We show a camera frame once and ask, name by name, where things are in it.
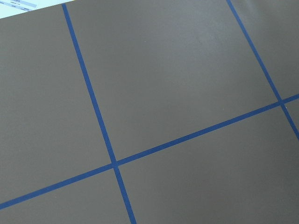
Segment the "gray surface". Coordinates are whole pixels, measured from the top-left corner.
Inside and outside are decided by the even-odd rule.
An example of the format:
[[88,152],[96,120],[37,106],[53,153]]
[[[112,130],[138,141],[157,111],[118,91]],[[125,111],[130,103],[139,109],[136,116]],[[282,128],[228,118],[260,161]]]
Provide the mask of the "gray surface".
[[128,224],[112,170],[0,211],[3,224]]
[[109,164],[61,6],[0,30],[0,202]]
[[299,1],[232,0],[283,98],[298,93]]
[[299,99],[288,103],[286,107],[288,108],[288,111],[299,130]]
[[141,224],[295,224],[298,149],[275,108],[120,168]]
[[225,1],[67,6],[118,159],[275,102]]

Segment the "grid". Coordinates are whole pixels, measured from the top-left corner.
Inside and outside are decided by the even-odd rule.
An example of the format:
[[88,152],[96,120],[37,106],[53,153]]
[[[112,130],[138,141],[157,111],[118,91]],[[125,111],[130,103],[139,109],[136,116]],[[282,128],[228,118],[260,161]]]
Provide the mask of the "grid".
[[266,67],[265,67],[265,65],[264,65],[264,63],[263,63],[263,61],[262,61],[259,53],[258,53],[258,51],[257,51],[257,49],[255,48],[255,46],[254,46],[254,44],[253,44],[253,42],[252,42],[252,40],[251,40],[251,38],[250,38],[250,36],[249,36],[246,28],[245,28],[245,26],[243,25],[243,23],[242,23],[239,15],[238,15],[236,9],[234,8],[234,6],[233,6],[233,4],[232,4],[232,2],[230,0],[227,0],[227,4],[230,7],[230,9],[231,9],[234,17],[236,18],[236,20],[237,20],[237,22],[238,22],[238,24],[239,24],[239,26],[240,26],[240,28],[241,28],[241,30],[242,30],[245,38],[247,39],[247,42],[248,42],[249,46],[251,47],[251,49],[252,49],[252,51],[253,51],[253,53],[254,53],[254,55],[255,55],[258,63],[260,64],[260,66],[261,66],[261,68],[262,68],[262,70],[264,72],[264,75],[267,78],[267,80],[269,82],[269,85],[270,85],[270,87],[271,87],[271,89],[272,89],[273,93],[275,94],[275,96],[276,96],[276,98],[277,98],[278,101],[275,102],[275,103],[273,103],[273,104],[266,105],[264,107],[256,109],[254,111],[250,111],[248,113],[242,114],[242,115],[237,116],[235,118],[223,121],[223,122],[221,122],[219,124],[210,126],[208,128],[205,128],[205,129],[202,129],[200,131],[188,134],[188,135],[183,136],[181,138],[169,141],[167,143],[164,143],[162,145],[156,146],[154,148],[151,148],[151,149],[145,150],[143,152],[134,154],[132,156],[129,156],[129,157],[124,158],[124,159],[121,159],[119,161],[117,161],[116,158],[115,158],[114,151],[112,149],[111,142],[110,142],[110,139],[109,139],[109,136],[108,136],[105,124],[104,124],[104,120],[102,118],[99,105],[97,103],[95,94],[93,92],[93,87],[92,87],[91,81],[89,79],[87,69],[85,67],[84,59],[82,57],[78,41],[76,39],[76,35],[75,35],[75,31],[74,31],[72,23],[71,23],[70,15],[68,13],[66,5],[63,4],[62,7],[63,7],[63,10],[64,10],[64,15],[65,15],[66,22],[67,22],[67,25],[68,25],[68,28],[69,28],[69,32],[70,32],[70,35],[71,35],[71,38],[72,38],[72,41],[73,41],[73,45],[74,45],[76,53],[77,53],[78,61],[79,61],[80,67],[82,69],[82,73],[83,73],[83,76],[84,76],[84,79],[85,79],[85,83],[86,83],[86,86],[87,86],[87,89],[88,89],[88,92],[89,92],[89,95],[90,95],[90,98],[91,98],[91,101],[92,101],[92,104],[93,104],[93,108],[94,108],[95,113],[96,113],[96,117],[98,119],[98,123],[99,123],[100,129],[101,129],[101,132],[102,132],[102,135],[103,135],[103,138],[104,138],[107,150],[108,150],[108,154],[109,154],[111,163],[108,164],[108,165],[102,166],[100,168],[94,169],[92,171],[89,171],[89,172],[80,174],[78,176],[72,177],[72,178],[67,179],[65,181],[62,181],[62,182],[50,185],[50,186],[45,187],[43,189],[34,191],[32,193],[23,195],[21,197],[12,199],[12,200],[7,201],[7,202],[4,202],[4,203],[0,204],[0,209],[4,209],[6,207],[15,205],[17,203],[24,202],[26,200],[29,200],[31,198],[40,196],[40,195],[45,194],[47,192],[53,191],[55,189],[64,187],[66,185],[75,183],[77,181],[83,180],[83,179],[91,177],[93,175],[96,175],[96,174],[102,173],[104,171],[113,169],[114,173],[115,173],[115,176],[116,176],[116,179],[117,179],[117,182],[119,184],[119,188],[120,188],[120,191],[121,191],[121,194],[122,194],[122,197],[123,197],[123,201],[125,203],[125,206],[126,206],[126,209],[127,209],[127,212],[128,212],[128,216],[130,218],[130,221],[131,221],[131,223],[136,223],[136,219],[135,219],[132,207],[130,205],[129,197],[127,195],[127,192],[126,192],[123,180],[122,180],[122,176],[121,176],[121,173],[120,173],[120,170],[119,170],[119,166],[120,165],[123,165],[125,163],[137,160],[139,158],[142,158],[142,157],[145,157],[147,155],[153,154],[155,152],[161,151],[163,149],[169,148],[171,146],[174,146],[176,144],[182,143],[184,141],[188,141],[190,139],[193,139],[193,138],[196,138],[198,136],[204,135],[206,133],[212,132],[214,130],[220,129],[222,127],[231,125],[233,123],[236,123],[238,121],[244,120],[246,118],[250,118],[252,116],[255,116],[257,114],[263,113],[265,111],[271,110],[271,109],[276,108],[276,107],[281,107],[281,109],[283,110],[283,112],[284,112],[284,114],[285,114],[285,116],[286,116],[286,118],[287,118],[290,126],[292,127],[292,129],[294,131],[294,134],[296,135],[297,139],[299,140],[298,129],[296,128],[296,126],[295,126],[295,124],[294,124],[294,122],[293,122],[293,120],[292,120],[292,118],[291,118],[291,116],[290,116],[290,114],[289,114],[286,106],[285,106],[286,103],[289,103],[289,102],[292,102],[292,101],[294,101],[296,99],[299,99],[299,94],[296,94],[294,96],[288,97],[286,99],[282,99],[280,97],[280,94],[277,91],[277,89],[276,89],[276,87],[275,87],[275,85],[274,85],[274,83],[273,83],[273,81],[272,81],[272,79],[271,79],[271,77],[270,77],[270,75],[269,75],[269,73],[268,73],[268,71],[267,71],[267,69],[266,69]]

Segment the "gray floor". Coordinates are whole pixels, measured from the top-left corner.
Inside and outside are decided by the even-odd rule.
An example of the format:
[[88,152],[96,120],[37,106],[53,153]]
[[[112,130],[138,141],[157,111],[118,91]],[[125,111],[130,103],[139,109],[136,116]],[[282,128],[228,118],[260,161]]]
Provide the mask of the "gray floor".
[[1,19],[0,223],[297,223],[299,3],[232,4]]

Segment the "blue line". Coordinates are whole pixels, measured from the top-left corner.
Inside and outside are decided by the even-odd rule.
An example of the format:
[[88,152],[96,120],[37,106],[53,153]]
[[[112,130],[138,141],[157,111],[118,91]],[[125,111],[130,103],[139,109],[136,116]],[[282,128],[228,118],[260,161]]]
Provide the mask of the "blue line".
[[[299,94],[297,95],[294,95],[294,96],[291,96],[289,98],[286,98],[284,99],[282,102],[284,104],[286,103],[290,103],[296,99],[299,99]],[[276,103],[273,103],[273,104],[270,104],[268,106],[265,106],[265,107],[262,107],[262,108],[259,108],[255,111],[252,111],[252,112],[249,112],[249,113],[246,113],[246,114],[243,114],[243,115],[240,115],[236,118],[233,118],[231,120],[227,120],[227,121],[224,121],[222,123],[219,123],[217,125],[214,125],[214,126],[211,126],[211,127],[208,127],[206,129],[203,129],[203,130],[200,130],[198,132],[194,132],[192,134],[189,134],[189,135],[186,135],[182,138],[179,138],[179,139],[176,139],[176,140],[173,140],[173,141],[170,141],[170,142],[167,142],[165,144],[162,144],[160,146],[157,146],[157,147],[154,147],[152,149],[149,149],[149,150],[146,150],[144,152],[141,152],[141,153],[138,153],[138,154],[135,154],[135,155],[132,155],[130,157],[127,157],[125,159],[122,159],[122,160],[119,160],[117,163],[118,165],[122,165],[122,164],[125,164],[125,163],[128,163],[128,162],[131,162],[131,161],[134,161],[134,160],[137,160],[137,159],[140,159],[142,157],[145,157],[147,155],[150,155],[150,154],[153,154],[155,152],[158,152],[158,151],[161,151],[163,149],[166,149],[166,148],[169,148],[170,146],[174,146],[176,144],[179,144],[179,143],[182,143],[184,141],[187,141],[187,140],[190,140],[190,139],[193,139],[193,138],[196,138],[200,135],[203,135],[205,133],[209,133],[211,131],[214,131],[214,130],[217,130],[217,129],[220,129],[222,127],[225,127],[225,126],[228,126],[228,125],[231,125],[233,123],[236,123],[238,121],[241,121],[243,119],[246,119],[246,118],[249,118],[249,117],[252,117],[254,115],[257,115],[259,113],[262,113],[262,112],[265,112],[265,111],[268,111],[268,110],[271,110],[275,107],[278,107],[280,105],[279,102],[276,102]],[[75,182],[78,182],[78,181],[81,181],[85,178],[88,178],[90,176],[93,176],[93,175],[96,175],[96,174],[99,174],[99,173],[102,173],[104,171],[107,171],[109,169],[112,169],[114,168],[114,165],[112,164],[108,164],[108,165],[105,165],[105,166],[102,166],[100,168],[97,168],[97,169],[94,169],[92,171],[89,171],[89,172],[86,172],[84,174],[80,174],[78,176],[75,176],[75,177],[72,177],[70,179],[67,179],[65,181],[62,181],[62,182],[59,182],[59,183],[56,183],[56,184],[53,184],[51,186],[48,186],[48,187],[45,187],[43,189],[40,189],[40,190],[37,190],[37,191],[34,191],[34,192],[31,192],[29,194],[26,194],[26,195],[23,195],[21,197],[18,197],[18,198],[15,198],[15,199],[12,199],[10,201],[7,201],[7,202],[4,202],[4,203],[1,203],[0,204],[0,210],[1,209],[4,209],[4,208],[7,208],[7,207],[10,207],[12,205],[15,205],[15,204],[18,204],[18,203],[21,203],[21,202],[24,202],[26,200],[29,200],[31,198],[34,198],[34,197],[37,197],[37,196],[40,196],[40,195],[43,195],[43,194],[46,194],[50,191],[53,191],[53,190],[56,190],[56,189],[59,189],[59,188],[62,188],[66,185],[69,185],[69,184],[72,184],[72,183],[75,183]],[[123,184],[123,181],[121,180],[119,182],[119,185],[124,185]]]
[[[289,103],[293,100],[296,100],[296,99],[299,99],[299,94],[297,95],[294,95],[292,97],[289,97],[289,98],[286,98],[284,100],[282,100],[283,103]],[[188,141],[190,139],[194,139],[196,137],[199,137],[201,135],[204,135],[206,133],[209,133],[209,132],[212,132],[212,131],[215,131],[217,129],[220,129],[220,128],[223,128],[225,126],[228,126],[228,125],[231,125],[233,123],[236,123],[236,122],[239,122],[241,120],[244,120],[246,118],[250,118],[252,116],[255,116],[257,114],[260,114],[262,112],[265,112],[265,111],[268,111],[268,110],[271,110],[275,107],[278,107],[280,106],[280,102],[276,102],[276,103],[273,103],[273,104],[270,104],[270,105],[267,105],[267,106],[264,106],[262,108],[259,108],[257,110],[254,110],[254,111],[251,111],[249,113],[246,113],[246,114],[243,114],[243,115],[240,115],[238,117],[235,117],[235,118],[232,118],[230,120],[226,120],[226,121],[223,121],[219,124],[216,124],[216,125],[213,125],[213,126],[210,126],[210,127],[207,127],[205,129],[202,129],[200,131],[197,131],[197,132],[194,132],[192,134],[189,134],[189,135],[186,135],[186,136],[183,136],[181,138],[178,138],[178,139],[175,139],[175,140],[172,140],[172,141],[169,141],[167,143],[164,143],[162,145],[159,145],[159,146],[156,146],[154,148],[151,148],[151,149],[148,149],[148,150],[145,150],[143,152],[140,152],[140,153],[137,153],[135,155],[132,155],[132,156],[129,156],[127,158],[124,158],[124,159],[121,159],[118,161],[118,165],[123,165],[125,163],[128,163],[128,162],[131,162],[131,161],[134,161],[134,160],[137,160],[137,159],[140,159],[142,157],[145,157],[147,155],[150,155],[150,154],[153,154],[153,153],[156,153],[156,152],[159,152],[161,150],[164,150],[166,148],[169,148],[171,146],[174,146],[174,145],[177,145],[177,144],[180,144],[184,141]]]
[[[239,24],[239,26],[240,26],[243,34],[244,34],[244,36],[245,36],[245,38],[246,38],[249,46],[251,47],[251,50],[253,51],[253,53],[254,53],[254,55],[255,55],[258,63],[260,64],[260,66],[261,66],[261,68],[263,70],[263,73],[266,76],[266,78],[267,78],[267,80],[268,80],[268,82],[270,84],[270,87],[272,88],[272,91],[274,92],[277,100],[279,102],[281,102],[282,99],[280,97],[280,94],[279,94],[277,88],[275,87],[275,85],[274,85],[274,83],[273,83],[273,81],[272,81],[272,79],[271,79],[271,77],[270,77],[270,75],[268,73],[268,70],[267,70],[266,66],[264,65],[264,63],[263,63],[263,61],[262,61],[262,59],[261,59],[261,57],[260,57],[260,55],[259,55],[256,47],[254,46],[254,44],[253,44],[253,42],[252,42],[252,40],[251,40],[251,38],[250,38],[250,36],[249,36],[249,34],[248,34],[245,26],[244,26],[244,24],[242,23],[241,18],[239,17],[239,15],[238,15],[238,13],[237,13],[234,5],[232,4],[231,0],[226,0],[226,2],[228,3],[228,6],[229,6],[230,10],[232,11],[235,19],[237,20],[237,22],[238,22],[238,24]],[[295,126],[295,124],[294,124],[294,122],[293,122],[293,120],[291,118],[290,113],[288,112],[288,110],[287,110],[287,108],[286,108],[285,105],[281,105],[281,108],[282,108],[282,110],[283,110],[286,118],[288,119],[288,121],[289,121],[289,123],[290,123],[290,125],[291,125],[291,127],[292,127],[292,129],[293,129],[293,131],[294,131],[294,133],[295,133],[295,135],[297,137],[297,139],[299,140],[299,132],[298,132],[298,129],[296,128],[296,126]]]
[[45,187],[45,188],[39,189],[37,191],[31,192],[29,194],[23,195],[21,197],[17,197],[15,199],[9,200],[7,202],[4,202],[4,203],[0,204],[0,210],[4,209],[4,208],[7,208],[7,207],[10,207],[10,206],[13,206],[15,204],[24,202],[24,201],[29,200],[31,198],[46,194],[46,193],[48,193],[50,191],[53,191],[53,190],[56,190],[58,188],[62,188],[64,186],[70,185],[72,183],[81,181],[83,179],[86,179],[88,177],[91,177],[91,176],[94,176],[96,174],[102,173],[102,172],[107,171],[107,170],[112,169],[112,168],[113,168],[112,164],[108,164],[108,165],[102,166],[100,168],[94,169],[92,171],[89,171],[89,172],[80,174],[78,176],[72,177],[72,178],[67,179],[65,181],[55,183],[55,184],[50,185],[48,187]]
[[108,136],[105,124],[104,124],[103,117],[102,117],[101,112],[100,112],[100,108],[99,108],[97,99],[96,99],[94,91],[93,91],[93,87],[92,87],[90,78],[89,78],[88,73],[87,73],[87,69],[86,69],[86,66],[85,66],[85,63],[84,63],[84,60],[83,60],[83,56],[81,54],[81,50],[80,50],[80,47],[79,47],[79,44],[78,44],[78,41],[77,41],[77,38],[76,38],[76,34],[75,34],[75,31],[74,31],[73,25],[71,23],[71,18],[70,18],[69,12],[68,12],[67,7],[66,7],[65,4],[62,4],[62,8],[64,10],[65,19],[66,19],[66,22],[67,22],[67,25],[68,25],[68,28],[69,28],[69,31],[70,31],[70,34],[71,34],[71,39],[73,41],[73,44],[74,44],[74,47],[75,47],[75,50],[76,50],[76,53],[77,53],[77,57],[78,57],[79,64],[80,64],[80,67],[81,67],[81,70],[82,70],[82,73],[83,73],[83,76],[84,76],[84,80],[85,80],[85,83],[86,83],[86,86],[87,86],[87,89],[88,89],[88,92],[89,92],[89,96],[90,96],[90,99],[92,101],[93,108],[94,108],[95,114],[97,116],[99,126],[100,126],[101,131],[102,131],[102,135],[104,137],[104,141],[105,141],[105,144],[106,144],[106,147],[107,147],[107,150],[108,150],[108,154],[109,154],[111,163],[114,167],[115,176],[116,176],[118,185],[119,185],[120,190],[121,190],[121,195],[122,195],[123,201],[126,205],[128,216],[130,218],[131,223],[135,224],[136,219],[135,219],[132,207],[131,207],[129,197],[127,195],[125,185],[123,183],[123,179],[121,177],[120,170],[117,166],[117,161],[116,161],[116,158],[115,158],[115,155],[114,155],[114,152],[113,152],[113,149],[112,149],[112,145],[111,145],[111,142],[110,142],[110,139],[109,139],[109,136]]

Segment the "blue grid line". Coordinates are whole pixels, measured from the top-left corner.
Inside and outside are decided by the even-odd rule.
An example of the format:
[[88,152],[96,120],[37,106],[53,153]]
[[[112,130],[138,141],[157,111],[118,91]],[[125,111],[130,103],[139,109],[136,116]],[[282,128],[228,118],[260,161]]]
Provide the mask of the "blue grid line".
[[[294,100],[297,100],[299,99],[299,94],[297,95],[294,95],[294,96],[291,96],[291,97],[288,97],[283,101],[284,104],[286,103],[290,103]],[[231,125],[233,123],[236,123],[236,122],[239,122],[241,120],[245,120],[246,118],[250,118],[250,117],[253,117],[255,115],[258,115],[260,113],[263,113],[263,112],[266,112],[268,110],[271,110],[271,109],[274,109],[276,107],[279,107],[280,106],[280,103],[279,102],[275,102],[273,104],[270,104],[270,105],[267,105],[267,106],[264,106],[264,107],[261,107],[257,110],[254,110],[254,111],[251,111],[249,113],[245,113],[243,115],[240,115],[238,117],[235,117],[235,118],[232,118],[230,120],[226,120],[224,122],[221,122],[217,125],[213,125],[213,126],[210,126],[208,128],[205,128],[205,129],[202,129],[198,132],[194,132],[192,134],[189,134],[189,135],[186,135],[184,137],[181,137],[181,138],[178,138],[178,139],[175,139],[173,141],[170,141],[170,142],[167,142],[165,144],[162,144],[162,145],[159,145],[157,147],[154,147],[154,148],[151,148],[151,149],[148,149],[148,150],[145,150],[143,152],[140,152],[140,153],[137,153],[135,155],[132,155],[132,156],[129,156],[127,158],[124,158],[124,159],[121,159],[119,161],[117,161],[117,165],[120,166],[120,165],[123,165],[125,163],[129,163],[129,162],[132,162],[132,161],[135,161],[135,160],[138,160],[142,157],[145,157],[147,155],[150,155],[150,154],[153,154],[153,153],[156,153],[156,152],[159,152],[163,149],[166,149],[166,148],[169,148],[171,146],[174,146],[174,145],[177,145],[177,144],[180,144],[184,141],[187,141],[187,140],[191,140],[193,138],[196,138],[196,137],[199,137],[201,135],[204,135],[206,133],[209,133],[209,132],[212,132],[212,131],[215,131],[217,129],[220,129],[220,128],[223,128],[225,126],[228,126],[228,125]],[[10,207],[10,206],[13,206],[15,204],[18,204],[18,203],[21,203],[21,202],[24,202],[26,200],[29,200],[31,198],[34,198],[34,197],[37,197],[37,196],[40,196],[40,195],[43,195],[43,194],[46,194],[50,191],[53,191],[53,190],[56,190],[58,188],[62,188],[66,185],[69,185],[69,184],[72,184],[72,183],[75,183],[75,182],[78,182],[78,181],[81,181],[83,179],[86,179],[90,176],[93,176],[93,175],[96,175],[96,174],[99,174],[99,173],[102,173],[104,171],[107,171],[109,169],[113,169],[114,166],[112,164],[108,164],[108,165],[105,165],[105,166],[102,166],[100,168],[97,168],[97,169],[94,169],[92,171],[89,171],[89,172],[86,172],[86,173],[83,173],[83,174],[80,174],[78,176],[75,176],[75,177],[72,177],[70,179],[67,179],[65,181],[62,181],[62,182],[59,182],[59,183],[55,183],[53,185],[50,185],[48,187],[45,187],[45,188],[42,188],[40,190],[37,190],[37,191],[34,191],[34,192],[31,192],[29,194],[26,194],[26,195],[23,195],[23,196],[20,196],[18,198],[15,198],[15,199],[12,199],[10,201],[7,201],[7,202],[4,202],[4,203],[1,203],[0,204],[0,210],[1,209],[4,209],[4,208],[7,208],[7,207]]]
[[127,194],[122,176],[121,176],[121,172],[120,172],[119,167],[117,165],[117,161],[116,161],[116,158],[115,158],[115,155],[114,155],[114,152],[113,152],[113,149],[112,149],[112,145],[111,145],[111,142],[110,142],[110,139],[109,139],[109,136],[108,136],[105,124],[104,124],[103,117],[102,117],[101,112],[100,112],[100,108],[99,108],[97,99],[96,99],[94,91],[93,91],[93,87],[92,87],[90,78],[88,76],[88,72],[87,72],[87,69],[86,69],[86,66],[85,66],[85,63],[84,63],[83,56],[81,54],[81,50],[80,50],[80,47],[79,47],[79,44],[78,44],[78,41],[77,41],[77,38],[76,38],[76,34],[75,34],[75,31],[74,31],[73,25],[71,23],[71,18],[70,18],[69,12],[68,12],[67,7],[66,7],[65,4],[62,4],[62,8],[63,8],[64,16],[65,16],[65,19],[66,19],[66,22],[67,22],[67,25],[68,25],[68,28],[69,28],[69,31],[70,31],[71,39],[73,41],[74,48],[75,48],[75,51],[76,51],[76,54],[77,54],[77,57],[78,57],[78,60],[79,60],[79,64],[80,64],[80,67],[81,67],[81,70],[82,70],[82,73],[83,73],[83,76],[84,76],[84,80],[85,80],[85,83],[86,83],[86,86],[87,86],[87,89],[88,89],[88,92],[89,92],[89,96],[90,96],[90,99],[92,101],[93,108],[94,108],[95,114],[97,116],[98,123],[99,123],[100,129],[101,129],[102,135],[104,137],[104,141],[105,141],[105,144],[106,144],[106,147],[107,147],[107,150],[108,150],[108,154],[109,154],[109,157],[110,157],[113,169],[114,169],[114,173],[115,173],[119,188],[121,190],[122,199],[125,203],[127,213],[128,213],[128,216],[129,216],[129,219],[130,219],[131,223],[135,224],[136,219],[135,219],[135,216],[134,216],[134,213],[133,213],[133,210],[132,210],[132,206],[131,206],[131,203],[130,203],[130,200],[129,200],[129,197],[128,197],[128,194]]
[[265,77],[267,78],[267,80],[268,80],[268,82],[270,84],[270,87],[272,88],[272,91],[274,92],[274,95],[276,96],[277,100],[279,101],[281,109],[283,110],[283,112],[284,112],[284,114],[285,114],[288,122],[290,123],[290,125],[291,125],[291,127],[292,127],[292,129],[293,129],[293,131],[294,131],[294,133],[295,133],[295,135],[297,137],[297,139],[299,140],[299,131],[296,128],[296,125],[295,125],[294,121],[292,120],[292,117],[291,117],[290,113],[288,112],[286,106],[282,103],[282,99],[280,97],[280,94],[279,94],[279,92],[278,92],[275,84],[273,83],[273,81],[271,79],[271,76],[269,75],[268,70],[267,70],[265,64],[263,63],[262,58],[260,57],[260,55],[259,55],[256,47],[254,46],[254,43],[252,42],[252,39],[251,39],[250,35],[248,34],[248,32],[247,32],[244,24],[242,23],[242,20],[239,17],[239,15],[238,15],[238,13],[237,13],[237,11],[236,11],[233,3],[231,2],[231,0],[226,0],[226,2],[228,3],[228,6],[229,6],[230,10],[232,11],[235,19],[237,20],[237,22],[238,22],[238,24],[239,24],[239,26],[240,26],[240,28],[241,28],[241,30],[242,30],[245,38],[246,38],[246,40],[247,40],[247,42],[248,42],[251,50],[253,51],[253,53],[254,53],[254,55],[255,55],[258,63],[259,63],[259,65],[261,66],[261,68],[263,70],[263,73],[264,73]]

